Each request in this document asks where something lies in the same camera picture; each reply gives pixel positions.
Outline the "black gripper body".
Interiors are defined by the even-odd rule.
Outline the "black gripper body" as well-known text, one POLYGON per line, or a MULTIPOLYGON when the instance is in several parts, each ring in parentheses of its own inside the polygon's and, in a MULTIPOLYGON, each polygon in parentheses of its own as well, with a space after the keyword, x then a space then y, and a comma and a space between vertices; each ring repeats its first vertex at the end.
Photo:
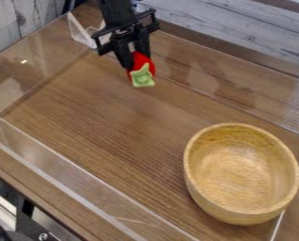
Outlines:
POLYGON ((115 40, 128 40, 135 44, 136 35, 141 29, 145 29, 149 35, 160 29, 153 8, 140 13, 131 8, 108 9, 103 10, 101 14, 105 26, 92 35, 100 55, 113 52, 115 40))

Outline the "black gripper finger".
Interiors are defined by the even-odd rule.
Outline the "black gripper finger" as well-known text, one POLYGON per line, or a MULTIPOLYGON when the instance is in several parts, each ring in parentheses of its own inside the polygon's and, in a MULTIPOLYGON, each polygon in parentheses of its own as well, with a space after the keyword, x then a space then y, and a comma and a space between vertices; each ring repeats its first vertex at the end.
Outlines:
POLYGON ((145 29, 141 29, 137 32, 135 39, 135 48, 147 57, 151 56, 149 33, 145 29))
POLYGON ((131 70, 133 67, 133 57, 129 49, 128 40, 115 40, 113 41, 113 52, 120 63, 120 66, 125 70, 131 70))

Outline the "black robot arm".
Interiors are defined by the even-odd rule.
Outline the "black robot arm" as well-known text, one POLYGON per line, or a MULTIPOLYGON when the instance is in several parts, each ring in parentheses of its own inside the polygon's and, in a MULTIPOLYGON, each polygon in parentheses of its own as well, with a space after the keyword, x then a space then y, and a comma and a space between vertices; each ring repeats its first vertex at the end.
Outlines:
POLYGON ((131 0, 97 0, 105 26, 92 35, 97 53, 103 56, 115 53, 120 66, 131 70, 135 58, 129 45, 135 50, 151 56, 149 35, 160 29, 156 10, 136 12, 131 0))

